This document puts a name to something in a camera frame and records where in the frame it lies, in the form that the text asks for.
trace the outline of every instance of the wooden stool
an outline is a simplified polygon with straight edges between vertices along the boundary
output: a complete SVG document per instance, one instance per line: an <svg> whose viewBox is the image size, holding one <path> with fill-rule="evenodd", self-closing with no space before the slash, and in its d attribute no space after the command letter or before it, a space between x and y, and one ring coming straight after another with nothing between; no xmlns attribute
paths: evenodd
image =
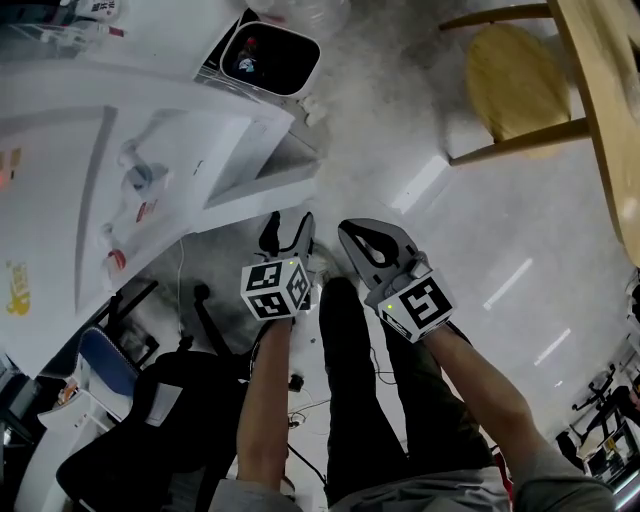
<svg viewBox="0 0 640 512"><path fill-rule="evenodd" d="M500 23L478 32L466 73L473 108L496 142L571 119L565 74L542 42L520 27ZM527 154L546 157L556 147Z"/></svg>

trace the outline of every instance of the concrete floor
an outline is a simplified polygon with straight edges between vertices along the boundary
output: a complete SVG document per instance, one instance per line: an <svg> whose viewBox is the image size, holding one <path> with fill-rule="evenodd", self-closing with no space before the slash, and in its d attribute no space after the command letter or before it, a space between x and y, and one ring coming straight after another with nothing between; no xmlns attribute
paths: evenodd
<svg viewBox="0 0 640 512"><path fill-rule="evenodd" d="M573 418L571 404L628 333L624 288L633 267L611 226L591 143L572 143L544 160L516 155L450 170L436 190L400 214L389 205L434 155L460 155L491 143L465 88L465 49L477 29L440 33L437 24L507 2L352 4L348 26L323 45L325 71L314 90L329 109L331 137L318 193L283 212L282 238L292 236L302 215L312 211L317 239L346 266L337 239L341 220L372 217L402 226L443 271L458 301L456 324L523 392L538 427L553 437ZM554 43L552 21L522 25ZM581 116L575 90L572 102L574 117ZM209 311L229 344L242 350L253 340L259 326L237 291L261 221L184 239L183 321L196 337L201 332L191 294L193 284L204 281L214 295ZM154 300L169 310L175 309L180 254L176 245L144 272L163 283ZM519 268L526 270L487 309L485 303ZM364 287L360 291L364 296ZM158 316L144 308L139 314L146 315L152 334L177 341L175 314ZM382 330L372 312L367 316L386 370ZM294 338L291 366L304 375L308 394L292 395L292 409L329 396L317 310L300 319ZM206 348L201 339L200 347ZM379 383L378 391L403 439L395 388ZM308 412L290 442L324 472L328 407ZM319 480L293 456L287 475L306 510L326 506Z"/></svg>

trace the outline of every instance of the trash bin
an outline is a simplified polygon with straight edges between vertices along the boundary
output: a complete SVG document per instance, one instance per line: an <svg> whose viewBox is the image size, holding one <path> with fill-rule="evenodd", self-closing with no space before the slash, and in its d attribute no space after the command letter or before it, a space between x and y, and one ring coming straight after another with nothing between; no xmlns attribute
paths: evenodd
<svg viewBox="0 0 640 512"><path fill-rule="evenodd" d="M260 21L242 25L222 54L220 69L229 78L278 96L303 98L320 65L313 39Z"/></svg>

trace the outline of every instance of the white box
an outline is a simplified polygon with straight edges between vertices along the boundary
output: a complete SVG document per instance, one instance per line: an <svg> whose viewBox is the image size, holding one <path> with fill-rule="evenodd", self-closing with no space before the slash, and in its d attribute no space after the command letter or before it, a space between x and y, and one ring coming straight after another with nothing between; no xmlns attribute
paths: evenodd
<svg viewBox="0 0 640 512"><path fill-rule="evenodd" d="M242 269L240 295L256 320L296 316L310 288L298 257Z"/></svg>
<svg viewBox="0 0 640 512"><path fill-rule="evenodd" d="M424 338L455 311L449 287L439 270L378 304L378 316L411 342Z"/></svg>

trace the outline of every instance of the forearm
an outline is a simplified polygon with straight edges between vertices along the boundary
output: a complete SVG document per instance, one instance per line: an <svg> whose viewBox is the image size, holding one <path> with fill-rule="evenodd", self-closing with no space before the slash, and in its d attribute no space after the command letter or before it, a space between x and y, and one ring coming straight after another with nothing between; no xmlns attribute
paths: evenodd
<svg viewBox="0 0 640 512"><path fill-rule="evenodd" d="M526 461L545 442L524 396L471 345L446 326L429 334L423 343L510 466Z"/></svg>
<svg viewBox="0 0 640 512"><path fill-rule="evenodd" d="M238 479L274 490L287 460L291 320L276 320L260 342L238 425Z"/></svg>

